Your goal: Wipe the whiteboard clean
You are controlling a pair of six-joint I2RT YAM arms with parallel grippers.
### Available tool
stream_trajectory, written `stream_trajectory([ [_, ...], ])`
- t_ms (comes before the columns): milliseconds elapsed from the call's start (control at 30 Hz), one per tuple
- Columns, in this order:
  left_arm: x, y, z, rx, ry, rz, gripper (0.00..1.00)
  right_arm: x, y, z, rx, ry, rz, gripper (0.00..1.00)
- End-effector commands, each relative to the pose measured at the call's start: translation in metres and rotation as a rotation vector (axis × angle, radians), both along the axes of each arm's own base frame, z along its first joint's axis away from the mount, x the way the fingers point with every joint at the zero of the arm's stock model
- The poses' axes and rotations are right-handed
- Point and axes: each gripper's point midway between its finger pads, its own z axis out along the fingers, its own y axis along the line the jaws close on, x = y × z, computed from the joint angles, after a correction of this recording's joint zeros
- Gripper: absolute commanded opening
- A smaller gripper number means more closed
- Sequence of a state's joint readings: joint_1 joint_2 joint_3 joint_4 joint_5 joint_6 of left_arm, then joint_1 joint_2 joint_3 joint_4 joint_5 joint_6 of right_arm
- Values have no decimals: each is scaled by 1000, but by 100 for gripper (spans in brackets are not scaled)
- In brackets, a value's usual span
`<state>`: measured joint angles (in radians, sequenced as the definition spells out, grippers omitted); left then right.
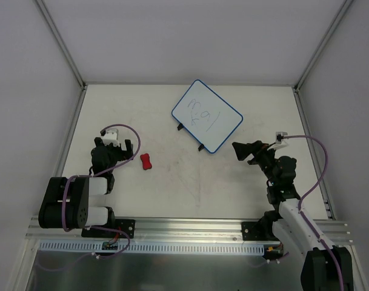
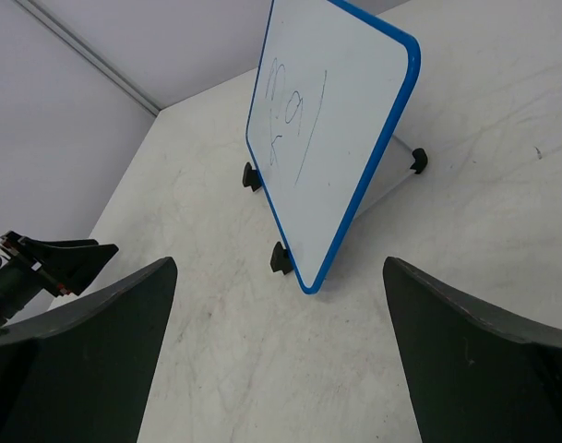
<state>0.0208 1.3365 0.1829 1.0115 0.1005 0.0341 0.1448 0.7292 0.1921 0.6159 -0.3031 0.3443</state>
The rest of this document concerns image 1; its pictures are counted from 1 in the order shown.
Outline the red whiteboard eraser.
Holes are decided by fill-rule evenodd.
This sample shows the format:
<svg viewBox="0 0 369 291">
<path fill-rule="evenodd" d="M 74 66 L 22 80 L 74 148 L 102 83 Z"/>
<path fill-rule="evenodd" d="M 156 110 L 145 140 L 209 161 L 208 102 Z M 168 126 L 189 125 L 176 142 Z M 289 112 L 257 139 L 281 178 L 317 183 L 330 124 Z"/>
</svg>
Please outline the red whiteboard eraser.
<svg viewBox="0 0 369 291">
<path fill-rule="evenodd" d="M 152 164 L 151 164 L 151 161 L 150 161 L 150 155 L 148 153 L 141 154 L 140 159 L 141 159 L 141 162 L 142 162 L 142 168 L 144 170 L 152 169 Z"/>
</svg>

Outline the blue framed whiteboard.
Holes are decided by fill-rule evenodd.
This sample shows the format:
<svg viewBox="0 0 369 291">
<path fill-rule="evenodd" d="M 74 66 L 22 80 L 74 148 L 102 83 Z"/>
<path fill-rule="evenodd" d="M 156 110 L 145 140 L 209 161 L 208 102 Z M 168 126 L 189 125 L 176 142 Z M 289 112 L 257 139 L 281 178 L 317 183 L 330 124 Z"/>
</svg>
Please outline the blue framed whiteboard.
<svg viewBox="0 0 369 291">
<path fill-rule="evenodd" d="M 200 79 L 193 81 L 171 115 L 211 154 L 244 120 L 241 113 Z"/>
</svg>

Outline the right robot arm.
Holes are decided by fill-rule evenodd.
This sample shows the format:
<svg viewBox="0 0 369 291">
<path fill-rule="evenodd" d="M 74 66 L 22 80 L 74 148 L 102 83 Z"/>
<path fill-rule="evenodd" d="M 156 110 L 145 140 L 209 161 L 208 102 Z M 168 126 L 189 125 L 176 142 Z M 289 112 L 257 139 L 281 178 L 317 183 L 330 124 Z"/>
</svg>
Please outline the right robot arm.
<svg viewBox="0 0 369 291">
<path fill-rule="evenodd" d="M 280 253 L 264 252 L 268 262 L 278 262 L 287 253 L 296 255 L 303 290 L 353 290 L 351 254 L 328 238 L 304 210 L 294 186 L 296 159 L 276 157 L 273 145 L 262 141 L 233 142 L 232 146 L 238 160 L 258 165 L 267 177 L 267 199 L 273 206 L 256 223 L 241 224 L 243 240 L 279 241 Z"/>
</svg>

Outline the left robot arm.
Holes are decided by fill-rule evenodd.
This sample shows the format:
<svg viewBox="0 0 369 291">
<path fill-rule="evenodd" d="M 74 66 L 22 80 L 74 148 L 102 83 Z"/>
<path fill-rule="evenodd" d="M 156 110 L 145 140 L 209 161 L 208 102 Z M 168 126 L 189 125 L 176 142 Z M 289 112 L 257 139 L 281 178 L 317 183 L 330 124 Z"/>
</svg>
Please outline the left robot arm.
<svg viewBox="0 0 369 291">
<path fill-rule="evenodd" d="M 102 236 L 111 236 L 117 222 L 109 207 L 91 206 L 90 199 L 103 196 L 113 190 L 115 178 L 112 167 L 133 156 L 133 144 L 125 140 L 125 149 L 114 139 L 95 138 L 91 150 L 90 173 L 92 176 L 50 178 L 39 210 L 38 221 L 43 229 L 83 229 L 95 226 Z"/>
</svg>

